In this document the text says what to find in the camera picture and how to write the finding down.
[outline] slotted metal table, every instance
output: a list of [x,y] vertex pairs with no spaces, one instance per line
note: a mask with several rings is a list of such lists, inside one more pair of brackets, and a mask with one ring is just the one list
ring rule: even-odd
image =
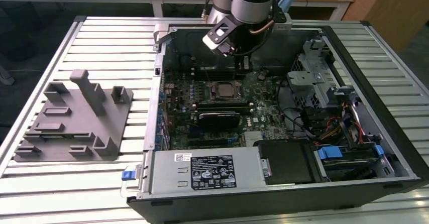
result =
[[[200,23],[184,18],[86,17],[72,23],[46,71],[0,147],[0,223],[146,223],[126,206],[137,181],[120,180],[121,170],[141,161],[157,23]],[[429,163],[429,91],[378,36],[359,22],[295,21],[330,25],[380,96],[392,116]],[[338,64],[339,75],[347,77]],[[112,162],[29,162],[11,159],[22,134],[36,119],[48,82],[68,80],[73,69],[88,69],[102,88],[133,90],[120,156]],[[427,223],[429,189],[394,194],[346,210],[324,210],[199,223]]]

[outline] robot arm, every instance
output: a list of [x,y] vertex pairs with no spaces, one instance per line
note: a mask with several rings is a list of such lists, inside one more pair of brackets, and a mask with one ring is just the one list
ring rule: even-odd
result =
[[251,54],[264,44],[273,24],[285,16],[276,0],[212,0],[209,23],[216,25],[203,37],[212,52],[235,57],[235,69],[251,71]]

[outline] white sticker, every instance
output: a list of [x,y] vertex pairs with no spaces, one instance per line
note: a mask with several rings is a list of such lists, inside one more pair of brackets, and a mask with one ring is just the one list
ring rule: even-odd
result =
[[354,0],[338,0],[339,2],[351,2]]
[[191,157],[192,157],[191,153],[173,154],[173,161],[189,161]]

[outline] warning label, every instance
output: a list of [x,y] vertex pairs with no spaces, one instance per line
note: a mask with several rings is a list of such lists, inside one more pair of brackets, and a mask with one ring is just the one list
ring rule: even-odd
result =
[[191,157],[191,187],[193,190],[236,187],[232,155]]

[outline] blue latch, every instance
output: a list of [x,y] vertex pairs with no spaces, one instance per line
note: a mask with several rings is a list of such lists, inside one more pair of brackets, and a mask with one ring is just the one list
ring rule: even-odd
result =
[[319,154],[320,160],[331,158],[342,158],[342,153],[338,146],[322,147],[316,153]]
[[383,155],[383,149],[382,149],[380,145],[375,145],[375,151],[376,151],[378,156]]
[[134,180],[134,170],[121,171],[121,180]]

